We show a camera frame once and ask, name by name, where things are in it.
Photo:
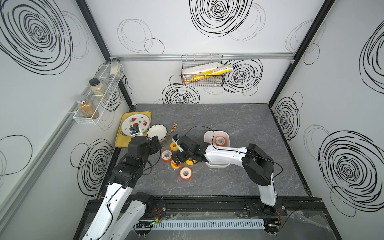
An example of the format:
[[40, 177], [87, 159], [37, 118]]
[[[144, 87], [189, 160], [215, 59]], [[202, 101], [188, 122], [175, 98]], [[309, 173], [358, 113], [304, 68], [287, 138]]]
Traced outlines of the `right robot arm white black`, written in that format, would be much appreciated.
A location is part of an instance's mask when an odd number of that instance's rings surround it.
[[274, 186], [275, 162], [257, 145], [230, 148], [218, 147], [211, 143], [193, 141], [188, 136], [176, 134], [172, 142], [178, 151], [172, 155], [177, 166], [192, 160], [194, 164], [204, 162], [210, 165], [226, 164], [244, 168], [249, 178], [258, 185], [261, 202], [270, 207], [275, 206], [277, 193]]

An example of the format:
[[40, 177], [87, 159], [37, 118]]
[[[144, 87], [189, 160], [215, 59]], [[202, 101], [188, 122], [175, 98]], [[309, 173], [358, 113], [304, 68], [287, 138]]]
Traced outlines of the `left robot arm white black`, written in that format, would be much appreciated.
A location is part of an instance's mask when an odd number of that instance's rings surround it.
[[123, 240], [128, 236], [134, 225], [146, 214], [151, 196], [136, 194], [125, 213], [121, 217], [119, 214], [143, 175], [149, 156], [159, 153], [161, 149], [157, 136], [132, 137], [126, 159], [115, 166], [104, 200], [85, 233], [84, 240]]

